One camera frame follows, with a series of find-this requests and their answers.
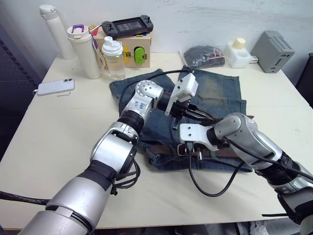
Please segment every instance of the denim fabric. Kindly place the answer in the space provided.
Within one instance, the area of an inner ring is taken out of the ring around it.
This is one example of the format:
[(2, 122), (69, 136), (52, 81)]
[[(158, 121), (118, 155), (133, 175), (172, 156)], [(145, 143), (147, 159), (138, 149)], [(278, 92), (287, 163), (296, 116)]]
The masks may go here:
[[(120, 98), (122, 90), (127, 84), (134, 81), (144, 80), (155, 74), (163, 72), (158, 69), (155, 72), (139, 75), (121, 81), (110, 83), (111, 93)], [(191, 103), (202, 109), (210, 111), (215, 117), (222, 118), (232, 112), (240, 112), (246, 114), (246, 101), (241, 100), (240, 84), (238, 77), (223, 76), (216, 73), (206, 72), (194, 69), (194, 76), (199, 83), (198, 91), (195, 97), (191, 99)], [(162, 86), (164, 90), (171, 92), (174, 83), (166, 76), (158, 76), (152, 81)], [(134, 91), (136, 84), (131, 85), (124, 94), (122, 108), (126, 106), (127, 100)], [(187, 169), (189, 166), (188, 157), (177, 155), (177, 145), (179, 142), (178, 132), (172, 130), (175, 118), (166, 117), (161, 110), (152, 110), (151, 116), (141, 131), (138, 145), (147, 153), (151, 165), (159, 170), (180, 170)], [(200, 123), (183, 117), (182, 123)], [(149, 148), (152, 145), (161, 144), (170, 147), (172, 154), (155, 154)], [(214, 152), (210, 157), (204, 158), (199, 162), (192, 160), (192, 168), (194, 169), (214, 169), (214, 170), (230, 170), (233, 171), (241, 163), (237, 158), (215, 157)], [(251, 168), (247, 165), (242, 167), (242, 171), (250, 172)]]

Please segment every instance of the white container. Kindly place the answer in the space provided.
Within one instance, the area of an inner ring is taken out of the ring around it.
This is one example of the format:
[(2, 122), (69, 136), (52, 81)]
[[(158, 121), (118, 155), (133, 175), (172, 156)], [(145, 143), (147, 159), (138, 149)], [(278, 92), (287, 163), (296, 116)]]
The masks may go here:
[(245, 44), (245, 39), (237, 38), (226, 45), (224, 56), (232, 68), (243, 69), (250, 63), (251, 55), (245, 48)]
[(54, 6), (51, 5), (40, 5), (40, 15), (45, 19), (45, 22), (61, 51), (62, 57), (66, 60), (73, 59), (76, 55), (72, 48), (72, 45), (67, 40), (67, 33), (65, 32), (64, 26), (58, 16), (58, 13)]
[(106, 58), (111, 78), (121, 80), (125, 78), (125, 65), (123, 58), (123, 46), (121, 42), (113, 41), (108, 36), (104, 38), (102, 52)]
[(83, 66), (88, 78), (99, 78), (102, 73), (92, 47), (92, 37), (88, 27), (83, 24), (73, 25), (67, 29), (67, 38), (72, 43), (74, 51)]

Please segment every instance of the gray router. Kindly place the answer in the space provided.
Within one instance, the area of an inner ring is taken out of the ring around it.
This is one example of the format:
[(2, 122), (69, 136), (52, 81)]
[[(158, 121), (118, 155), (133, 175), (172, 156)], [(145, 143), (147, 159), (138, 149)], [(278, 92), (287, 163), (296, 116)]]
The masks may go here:
[(294, 50), (277, 31), (265, 31), (251, 51), (264, 72), (269, 73), (278, 72), (293, 54)]

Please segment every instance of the white wall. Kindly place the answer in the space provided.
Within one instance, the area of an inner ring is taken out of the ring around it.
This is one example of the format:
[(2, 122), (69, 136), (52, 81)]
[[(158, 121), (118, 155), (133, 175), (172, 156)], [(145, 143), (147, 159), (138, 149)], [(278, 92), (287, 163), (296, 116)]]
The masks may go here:
[(238, 36), (251, 50), (263, 31), (277, 30), (296, 51), (283, 68), (293, 82), (313, 51), (312, 0), (0, 0), (0, 23), (41, 77), (58, 49), (40, 4), (56, 6), (66, 27), (149, 15), (152, 52), (176, 52), (194, 43), (225, 45)]

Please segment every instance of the plastic bag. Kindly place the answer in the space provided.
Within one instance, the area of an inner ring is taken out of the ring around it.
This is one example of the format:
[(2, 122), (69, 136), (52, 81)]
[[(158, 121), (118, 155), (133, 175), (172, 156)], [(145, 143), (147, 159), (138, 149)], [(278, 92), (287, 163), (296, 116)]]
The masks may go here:
[(225, 64), (222, 50), (211, 46), (195, 46), (180, 55), (185, 65), (192, 68), (210, 68)]

